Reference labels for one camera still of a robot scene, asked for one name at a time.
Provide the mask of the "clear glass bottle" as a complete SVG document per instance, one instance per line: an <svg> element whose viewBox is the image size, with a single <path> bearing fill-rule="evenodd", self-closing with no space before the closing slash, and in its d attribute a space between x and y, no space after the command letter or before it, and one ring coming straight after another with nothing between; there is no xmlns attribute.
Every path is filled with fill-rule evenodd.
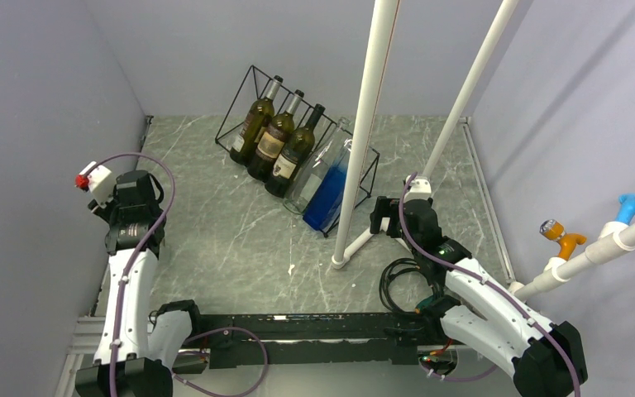
<svg viewBox="0 0 635 397"><path fill-rule="evenodd" d="M304 213L339 151L341 134L350 125L351 120L346 117L340 117L336 123L332 123L317 148L303 162L283 201L291 213Z"/></svg>

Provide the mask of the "dark wine bottle cream label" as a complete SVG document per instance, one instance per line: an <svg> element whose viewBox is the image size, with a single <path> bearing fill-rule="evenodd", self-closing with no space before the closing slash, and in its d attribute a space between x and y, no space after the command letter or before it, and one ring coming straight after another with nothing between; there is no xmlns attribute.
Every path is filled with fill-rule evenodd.
<svg viewBox="0 0 635 397"><path fill-rule="evenodd" d="M259 133L275 115L274 99L283 81L279 75L272 78L265 95L254 101L246 114L241 132L236 135L230 150L230 157L237 164L247 165L250 161Z"/></svg>

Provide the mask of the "dark wine bottle black top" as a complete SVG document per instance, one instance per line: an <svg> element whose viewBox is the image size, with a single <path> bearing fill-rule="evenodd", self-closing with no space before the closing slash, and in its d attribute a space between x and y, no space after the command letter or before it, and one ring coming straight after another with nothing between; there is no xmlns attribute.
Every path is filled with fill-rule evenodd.
<svg viewBox="0 0 635 397"><path fill-rule="evenodd" d="M324 111L325 107L317 103L308 120L291 134L265 182L265 189L268 193L278 198L285 196L298 173L299 167L313 150L316 141L314 129Z"/></svg>

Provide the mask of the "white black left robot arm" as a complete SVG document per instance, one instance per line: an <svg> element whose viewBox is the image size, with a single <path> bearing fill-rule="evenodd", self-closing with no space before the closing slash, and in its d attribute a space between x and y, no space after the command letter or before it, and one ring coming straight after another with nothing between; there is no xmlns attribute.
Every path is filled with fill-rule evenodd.
<svg viewBox="0 0 635 397"><path fill-rule="evenodd" d="M88 207L108 226L104 243L110 270L102 337L93 364L77 371L81 396L171 396L179 349L202 340L205 326L192 300L164 304L150 320L150 295L165 238L165 194L145 170L114 176L91 163L77 176Z"/></svg>

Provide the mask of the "green wine bottle grey capsule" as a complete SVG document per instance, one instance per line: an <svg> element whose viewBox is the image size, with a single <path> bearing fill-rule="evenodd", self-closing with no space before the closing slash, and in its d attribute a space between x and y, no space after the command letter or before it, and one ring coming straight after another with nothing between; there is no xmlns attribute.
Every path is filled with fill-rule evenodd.
<svg viewBox="0 0 635 397"><path fill-rule="evenodd" d="M262 133L255 154L247 166L247 172L252 178L261 182L268 179L279 153L295 130L294 114L303 97L304 92L296 89L285 111L274 116Z"/></svg>

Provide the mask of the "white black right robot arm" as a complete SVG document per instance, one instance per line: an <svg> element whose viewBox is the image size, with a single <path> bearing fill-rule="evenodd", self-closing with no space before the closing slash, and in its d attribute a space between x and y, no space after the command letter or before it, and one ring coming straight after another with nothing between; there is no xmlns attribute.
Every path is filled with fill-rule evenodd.
<svg viewBox="0 0 635 397"><path fill-rule="evenodd" d="M412 253L388 264L380 277L381 303L416 324L412 331L396 329L397 336L461 342L507 374L521 396L579 395L588 379L579 331L552 322L490 277L469 250L442 233L430 200L379 196L370 232L380 231L402 239ZM420 274L432 291L413 310L390 295L391 283L408 273Z"/></svg>

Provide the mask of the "blue square glass bottle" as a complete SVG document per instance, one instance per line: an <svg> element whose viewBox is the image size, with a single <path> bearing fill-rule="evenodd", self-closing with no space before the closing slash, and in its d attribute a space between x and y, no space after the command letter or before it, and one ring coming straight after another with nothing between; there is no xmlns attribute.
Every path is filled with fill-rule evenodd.
<svg viewBox="0 0 635 397"><path fill-rule="evenodd" d="M327 227L341 205L351 147L352 139L346 139L306 208L303 220L313 230Z"/></svg>

